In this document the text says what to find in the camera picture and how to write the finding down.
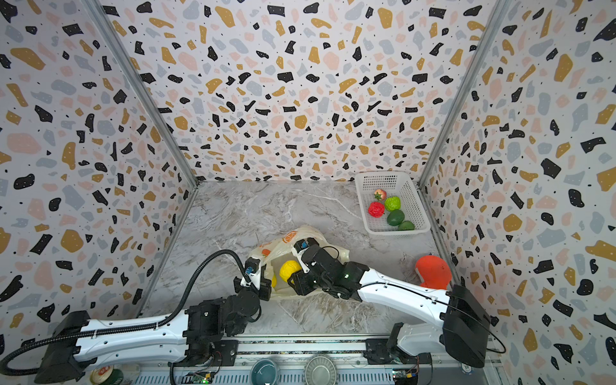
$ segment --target white plastic basket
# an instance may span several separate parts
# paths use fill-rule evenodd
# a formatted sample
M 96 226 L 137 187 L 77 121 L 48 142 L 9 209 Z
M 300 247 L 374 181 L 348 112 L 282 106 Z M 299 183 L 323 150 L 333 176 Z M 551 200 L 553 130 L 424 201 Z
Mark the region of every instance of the white plastic basket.
M 411 177 L 405 172 L 376 171 L 361 172 L 355 175 L 357 198 L 362 210 L 363 225 L 369 234 L 373 235 L 413 235 L 425 233 L 430 230 L 430 222 L 424 210 L 419 194 L 413 185 Z M 368 214 L 370 203 L 376 202 L 375 190 L 382 188 L 387 197 L 399 197 L 404 220 L 415 224 L 415 230 L 398 231 L 396 227 L 387 223 L 389 211 L 380 218 Z

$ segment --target terrazzo wallpaper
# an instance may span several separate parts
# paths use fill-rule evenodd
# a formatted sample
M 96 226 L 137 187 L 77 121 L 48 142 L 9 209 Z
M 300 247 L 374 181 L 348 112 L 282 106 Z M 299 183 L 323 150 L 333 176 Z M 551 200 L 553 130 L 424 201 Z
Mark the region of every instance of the terrazzo wallpaper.
M 616 383 L 615 17 L 512 2 L 426 186 L 512 384 Z
M 418 177 L 494 0 L 105 10 L 199 180 Z
M 71 311 L 135 317 L 190 192 L 81 3 L 0 12 L 3 357 Z

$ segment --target black cable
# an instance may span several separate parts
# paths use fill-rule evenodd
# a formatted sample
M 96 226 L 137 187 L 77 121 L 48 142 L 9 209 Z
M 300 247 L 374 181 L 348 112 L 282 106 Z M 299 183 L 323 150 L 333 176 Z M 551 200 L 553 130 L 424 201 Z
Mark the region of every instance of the black cable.
M 340 250 L 336 249 L 334 246 L 323 246 L 321 249 L 327 249 L 327 248 L 332 248 L 332 249 L 336 250 L 338 255 L 336 256 L 335 259 L 338 259 L 338 257 L 340 257 Z
M 169 362 L 169 382 L 171 383 L 171 385 L 177 385 L 176 378 L 173 375 L 173 363 L 172 362 Z
M 250 323 L 257 322 L 259 320 L 259 318 L 261 318 L 261 304 L 260 303 L 259 303 L 259 314 L 257 315 L 257 318 L 255 318 L 255 319 L 248 318 L 248 322 L 250 322 Z
M 39 368 L 32 368 L 32 369 L 13 369 L 13 368 L 9 368 L 9 362 L 11 362 L 13 359 L 18 357 L 19 355 L 24 354 L 25 352 L 28 352 L 28 351 L 33 350 L 33 349 L 36 349 L 38 347 L 43 347 L 45 345 L 53 344 L 53 343 L 59 342 L 59 341 L 66 341 L 68 339 L 78 339 L 78 338 L 91 337 L 93 335 L 102 336 L 102 335 L 107 335 L 107 334 L 128 333 L 130 331 L 140 331 L 140 330 L 154 329 L 156 327 L 161 327 L 164 324 L 169 323 L 184 308 L 184 304 L 186 303 L 186 300 L 188 299 L 188 295 L 190 294 L 190 290 L 192 289 L 192 286 L 195 284 L 197 278 L 199 277 L 199 274 L 201 274 L 201 271 L 214 258 L 216 258 L 218 256 L 221 256 L 221 255 L 225 255 L 225 254 L 228 254 L 228 255 L 233 257 L 233 259 L 237 263 L 237 266 L 240 268 L 241 274 L 244 277 L 244 279 L 246 280 L 246 282 L 250 283 L 250 286 L 252 286 L 252 288 L 256 291 L 256 288 L 254 287 L 254 284 L 251 282 L 250 277 L 248 276 L 248 274 L 244 270 L 244 266 L 241 263 L 240 257 L 237 254 L 235 254 L 235 252 L 232 251 L 232 250 L 228 250 L 228 249 L 219 250 L 219 251 L 216 251 L 215 253 L 212 253 L 212 255 L 208 256 L 199 265 L 199 267 L 197 267 L 197 269 L 193 273 L 192 277 L 190 277 L 190 280 L 188 281 L 188 284 L 186 285 L 186 289 L 184 290 L 182 298 L 180 299 L 180 302 L 178 303 L 176 309 L 173 310 L 173 312 L 171 312 L 171 314 L 169 314 L 167 317 L 165 317 L 164 320 L 162 320 L 160 322 L 150 322 L 150 323 L 144 323 L 144 324 L 141 324 L 141 325 L 123 326 L 123 327 L 119 327 L 119 328 L 109 328 L 109 329 L 99 329 L 99 330 L 90 330 L 90 331 L 80 331 L 79 333 L 64 334 L 64 335 L 59 335 L 59 336 L 55 336 L 55 337 L 51 337 L 51 338 L 47 338 L 47 339 L 42 339 L 40 341 L 35 341 L 35 342 L 31 343 L 31 344 L 24 345 L 24 346 L 20 347 L 19 349 L 15 350 L 15 351 L 13 351 L 13 352 L 11 352 L 9 354 L 7 354 L 2 360 L 0 360 L 0 374 L 3 374 L 5 376 L 29 376 L 29 375 L 35 375 L 36 373 L 38 373 Z
M 432 359 L 432 356 L 430 356 L 430 381 L 428 381 L 426 385 L 430 385 L 432 383 L 432 378 L 434 378 L 434 361 Z
M 496 350 L 494 350 L 494 349 L 488 349 L 487 347 L 485 348 L 485 350 L 487 350 L 487 351 L 489 351 L 489 352 L 499 353 L 499 354 L 504 354 L 504 353 L 507 353 L 507 348 L 505 347 L 505 344 L 503 344 L 503 342 L 502 342 L 502 341 L 501 341 L 498 337 L 496 337 L 496 336 L 494 335 L 494 333 L 492 333 L 492 332 L 490 331 L 490 329 L 489 329 L 489 328 L 485 327 L 485 326 L 484 326 L 484 324 L 483 324 L 480 320 L 476 319 L 475 317 L 473 317 L 472 315 L 468 314 L 467 312 L 465 312 L 465 311 L 463 311 L 463 310 L 460 310 L 460 309 L 458 309 L 458 308 L 457 308 L 457 307 L 455 307 L 455 306 L 451 306 L 450 304 L 446 304 L 446 303 L 444 303 L 444 302 L 442 302 L 442 301 L 438 301 L 438 300 L 436 300 L 436 299 L 432 299 L 432 298 L 430 298 L 429 296 L 425 296 L 425 295 L 423 295 L 423 294 L 421 294 L 421 293 L 417 293 L 416 291 L 413 291 L 413 290 L 411 290 L 411 289 L 409 289 L 409 288 L 406 288 L 406 287 L 404 287 L 404 286 L 395 285 L 395 284 L 393 284 L 393 283 L 385 283 L 385 282 L 371 282 L 371 283 L 367 283 L 366 285 L 362 285 L 362 286 L 360 286 L 360 288 L 359 288 L 359 289 L 357 289 L 357 290 L 361 290 L 361 289 L 363 289 L 363 288 L 364 288 L 364 287 L 366 287 L 366 286 L 372 286 L 372 285 L 385 285 L 385 286 L 393 286 L 393 287 L 396 287 L 396 288 L 398 288 L 398 289 L 403 289 L 403 290 L 409 291 L 409 292 L 411 292 L 411 293 L 413 293 L 413 294 L 417 294 L 418 296 L 421 296 L 421 297 L 423 297 L 423 298 L 429 299 L 430 301 L 434 301 L 434 302 L 439 303 L 439 304 L 441 304 L 441 305 L 445 305 L 445 306 L 447 306 L 447 307 L 451 307 L 452 309 L 457 310 L 458 312 L 461 312 L 462 314 L 464 314 L 464 315 L 466 315 L 467 317 L 469 317 L 471 320 L 473 320 L 473 321 L 477 322 L 477 323 L 479 324 L 479 326 L 481 326 L 481 327 L 482 327 L 483 329 L 485 329 L 488 333 L 490 333 L 490 334 L 491 334 L 491 335 L 492 335 L 492 336 L 493 336 L 493 337 L 494 337 L 494 338 L 495 338 L 495 339 L 496 339 L 496 340 L 497 340 L 497 341 L 501 344 L 501 346 L 503 346 L 503 350 L 502 350 L 502 351 L 496 351 Z
M 219 351 L 216 351 L 216 353 L 218 353 L 218 355 L 221 356 L 221 364 L 218 366 L 218 369 L 214 372 L 214 375 L 217 375 L 218 372 L 221 370 L 222 368 L 222 353 L 220 353 Z
M 199 373 L 202 373 L 204 371 L 208 371 L 209 367 L 212 366 L 214 361 L 216 361 L 216 359 L 214 358 L 214 354 L 210 354 L 208 359 L 205 361 L 205 362 L 209 362 L 208 366 L 206 366 L 206 367 L 204 367 L 202 369 L 197 370 L 194 374 L 199 374 Z
M 321 282 L 324 284 L 324 286 L 326 286 L 324 288 L 321 288 L 321 290 L 323 290 L 324 292 L 331 294 L 330 291 L 332 291 L 336 294 L 336 296 L 334 296 L 336 298 L 349 299 L 351 297 L 351 292 L 346 288 L 343 288 L 341 286 L 334 286 L 333 281 L 329 279 L 328 273 L 326 271 L 322 272 L 319 277 L 321 278 Z

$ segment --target white plastic bag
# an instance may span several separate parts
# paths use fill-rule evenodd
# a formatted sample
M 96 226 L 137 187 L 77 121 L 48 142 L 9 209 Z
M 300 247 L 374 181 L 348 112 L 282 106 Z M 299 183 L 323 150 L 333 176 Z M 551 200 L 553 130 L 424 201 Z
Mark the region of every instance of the white plastic bag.
M 325 250 L 333 258 L 336 258 L 336 255 L 338 255 L 338 259 L 341 263 L 344 264 L 349 262 L 348 249 L 329 244 L 327 240 L 325 240 L 323 234 L 312 226 L 300 226 L 282 237 L 278 237 L 269 243 L 254 248 L 250 254 L 248 254 L 249 257 L 261 260 L 262 276 L 272 280 L 271 299 L 294 299 L 301 297 L 295 293 L 295 290 L 290 287 L 287 282 L 280 278 L 278 272 L 286 261 L 297 261 L 292 254 L 293 245 L 297 241 L 306 238 L 314 238 L 321 247 L 332 246 L 335 249 L 326 248 Z M 321 290 L 315 290 L 308 295 L 311 296 L 320 292 Z

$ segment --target metal bowl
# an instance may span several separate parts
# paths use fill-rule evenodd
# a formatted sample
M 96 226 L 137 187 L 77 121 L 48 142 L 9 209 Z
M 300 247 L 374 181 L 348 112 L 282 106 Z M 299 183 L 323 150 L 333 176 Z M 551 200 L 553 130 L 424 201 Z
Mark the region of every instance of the metal bowl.
M 276 385 L 278 380 L 278 365 L 272 360 L 257 361 L 250 370 L 252 385 Z
M 324 355 L 318 355 L 306 365 L 306 384 L 334 385 L 336 383 L 336 367 Z

